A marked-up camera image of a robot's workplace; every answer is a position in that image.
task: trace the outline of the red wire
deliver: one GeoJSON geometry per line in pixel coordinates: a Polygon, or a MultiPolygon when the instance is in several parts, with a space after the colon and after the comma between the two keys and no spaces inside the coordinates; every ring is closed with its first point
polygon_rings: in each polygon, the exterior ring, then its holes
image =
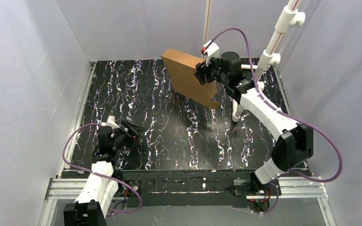
{"type": "Polygon", "coordinates": [[[277,41],[275,42],[274,47],[272,48],[272,50],[271,50],[271,53],[270,53],[270,54],[273,54],[273,52],[272,52],[272,51],[274,50],[275,46],[277,45],[277,42],[278,42],[278,40],[280,39],[280,37],[281,37],[281,34],[278,36],[277,41]]]}
{"type": "Polygon", "coordinates": [[[269,189],[269,197],[268,197],[268,199],[266,201],[269,201],[270,197],[271,197],[271,189],[269,189]]]}
{"type": "Polygon", "coordinates": [[[124,198],[127,197],[127,194],[128,194],[128,188],[127,188],[127,191],[125,191],[124,198]]]}
{"type": "Polygon", "coordinates": [[[264,199],[262,199],[261,201],[262,202],[266,201],[266,198],[267,198],[267,191],[266,191],[266,193],[264,193],[264,199]]]}

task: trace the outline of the metal frame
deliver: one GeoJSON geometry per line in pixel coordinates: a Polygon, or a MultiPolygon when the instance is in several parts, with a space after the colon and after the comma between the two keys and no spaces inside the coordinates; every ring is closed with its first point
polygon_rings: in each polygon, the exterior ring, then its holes
{"type": "MultiPolygon", "coordinates": [[[[45,197],[40,226],[50,226],[57,200],[75,200],[84,188],[87,179],[51,179],[45,197]]],[[[317,198],[326,226],[335,226],[328,194],[323,183],[312,182],[303,177],[279,178],[280,198],[317,198]]],[[[247,199],[262,199],[264,196],[247,196],[247,199]]]]}
{"type": "MultiPolygon", "coordinates": [[[[84,90],[81,94],[80,102],[78,103],[78,106],[77,106],[77,112],[75,115],[73,125],[71,127],[70,134],[72,134],[81,124],[82,115],[84,113],[84,106],[87,102],[88,93],[90,91],[91,81],[92,81],[93,74],[95,72],[95,68],[96,68],[96,62],[91,63],[91,73],[85,82],[84,90]]],[[[71,158],[73,156],[74,147],[75,147],[75,139],[72,139],[72,141],[68,145],[66,153],[65,153],[65,157],[69,161],[71,161],[71,158]]],[[[62,162],[60,163],[59,171],[57,173],[58,178],[60,178],[62,176],[62,173],[65,169],[69,169],[69,168],[70,168],[70,166],[65,164],[65,162],[62,160],[62,162]]]]}

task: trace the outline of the floor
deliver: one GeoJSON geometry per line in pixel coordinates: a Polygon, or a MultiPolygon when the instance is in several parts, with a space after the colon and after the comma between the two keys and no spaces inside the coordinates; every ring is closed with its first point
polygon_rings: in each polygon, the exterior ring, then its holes
{"type": "MultiPolygon", "coordinates": [[[[273,68],[263,76],[264,94],[286,111],[273,68]]],[[[221,85],[215,110],[177,94],[162,60],[98,61],[82,124],[127,119],[148,128],[118,155],[122,170],[254,170],[271,156],[275,140],[251,113],[232,123],[231,99],[221,85]]],[[[72,163],[91,167],[96,127],[77,137],[72,163]]]]}
{"type": "MultiPolygon", "coordinates": [[[[63,209],[73,200],[59,200],[53,215],[52,225],[62,226],[63,209]]],[[[108,226],[325,226],[316,198],[280,199],[278,206],[260,217],[246,213],[247,208],[237,211],[231,206],[155,206],[142,207],[132,214],[119,214],[106,218],[108,226]]]]}

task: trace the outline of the white pvc pipe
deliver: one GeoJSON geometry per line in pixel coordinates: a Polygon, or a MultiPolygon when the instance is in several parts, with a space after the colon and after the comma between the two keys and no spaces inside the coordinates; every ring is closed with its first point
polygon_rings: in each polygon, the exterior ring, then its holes
{"type": "MultiPolygon", "coordinates": [[[[241,68],[245,69],[245,70],[250,70],[250,65],[242,65],[241,68]]],[[[257,69],[257,65],[253,65],[253,70],[256,70],[256,69],[257,69]]]]}
{"type": "Polygon", "coordinates": [[[300,4],[300,1],[301,0],[289,0],[288,5],[287,5],[288,9],[292,10],[292,11],[296,10],[300,4]]]}
{"type": "Polygon", "coordinates": [[[274,31],[274,33],[271,36],[270,42],[267,45],[266,54],[271,55],[275,52],[276,45],[278,44],[278,42],[280,42],[281,37],[282,37],[281,33],[279,33],[278,31],[274,31]]]}
{"type": "Polygon", "coordinates": [[[205,26],[203,27],[203,45],[209,41],[209,27],[212,5],[212,0],[206,0],[205,26]]]}
{"type": "Polygon", "coordinates": [[[264,72],[264,69],[263,68],[259,68],[259,70],[256,70],[255,71],[255,79],[256,79],[256,82],[259,82],[262,74],[264,72]]]}
{"type": "Polygon", "coordinates": [[[232,99],[232,121],[238,122],[241,118],[241,113],[244,111],[244,107],[239,105],[234,99],[232,99]]]}

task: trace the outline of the white pipe joint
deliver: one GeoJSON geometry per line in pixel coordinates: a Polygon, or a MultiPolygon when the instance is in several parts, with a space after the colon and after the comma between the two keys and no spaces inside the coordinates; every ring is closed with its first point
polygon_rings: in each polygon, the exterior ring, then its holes
{"type": "Polygon", "coordinates": [[[306,14],[304,12],[291,11],[288,6],[285,6],[275,25],[275,30],[279,33],[285,33],[288,27],[301,27],[305,19],[306,14]]]}
{"type": "Polygon", "coordinates": [[[273,53],[268,55],[266,50],[263,51],[262,56],[260,57],[259,62],[257,63],[258,68],[263,68],[267,71],[271,65],[278,65],[281,61],[281,55],[279,53],[273,53]]]}
{"type": "MultiPolygon", "coordinates": [[[[241,69],[250,70],[250,65],[241,65],[241,69]]],[[[253,65],[253,70],[257,70],[257,65],[253,65]]]]}
{"type": "Polygon", "coordinates": [[[257,83],[257,86],[259,87],[259,89],[260,89],[261,91],[263,91],[263,90],[264,90],[264,81],[258,82],[258,83],[257,83]]]}

